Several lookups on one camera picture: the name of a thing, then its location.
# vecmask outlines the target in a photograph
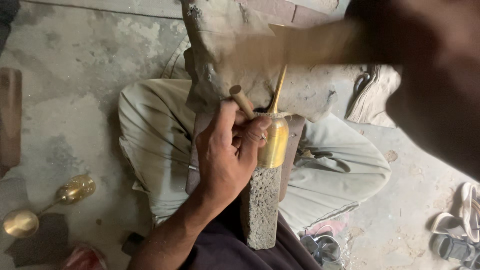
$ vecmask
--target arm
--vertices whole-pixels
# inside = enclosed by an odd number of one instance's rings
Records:
[[[197,137],[200,183],[164,223],[154,229],[132,257],[129,270],[178,269],[205,226],[246,186],[257,164],[268,117],[246,127],[246,115],[232,100],[223,101],[209,126]],[[240,137],[232,138],[232,129]]]
[[[480,179],[480,1],[352,0],[346,16],[402,65],[388,115],[425,151]]]

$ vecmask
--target metal rod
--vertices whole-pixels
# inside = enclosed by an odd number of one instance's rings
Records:
[[[43,212],[47,211],[48,209],[52,208],[52,206],[58,204],[59,202],[63,201],[66,197],[63,196],[63,197],[60,197],[60,198],[57,198],[56,200],[54,200],[51,204],[49,204],[47,207],[43,208],[38,214],[37,216],[41,216],[43,214]]]
[[[278,81],[276,82],[275,93],[273,96],[272,104],[268,109],[268,113],[278,113],[277,104],[278,97],[280,96],[280,90],[282,90],[283,80],[285,79],[285,73],[287,72],[287,65],[284,65],[282,71],[278,75]]]

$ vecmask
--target trousers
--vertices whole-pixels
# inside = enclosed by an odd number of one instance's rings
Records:
[[[185,192],[195,113],[185,102],[190,80],[151,79],[125,87],[119,99],[120,146],[148,194],[157,222],[188,198]],[[306,121],[279,211],[294,232],[356,209],[388,182],[380,151],[333,114]]]

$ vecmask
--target brass cup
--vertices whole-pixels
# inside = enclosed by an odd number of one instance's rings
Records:
[[[267,128],[268,143],[258,149],[257,166],[262,168],[276,168],[282,165],[288,142],[288,123],[285,118],[272,119]]]
[[[61,204],[73,204],[92,195],[96,185],[90,176],[82,174],[72,177],[66,185],[57,190],[57,199]]]

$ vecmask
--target hand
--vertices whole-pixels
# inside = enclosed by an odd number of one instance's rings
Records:
[[[480,1],[352,0],[346,16],[402,65],[388,115],[425,151],[480,179]]]
[[[271,123],[266,116],[250,122],[233,100],[222,101],[209,126],[196,138],[200,183],[195,192],[222,210],[228,206],[250,180],[258,148],[265,145],[262,133]]]

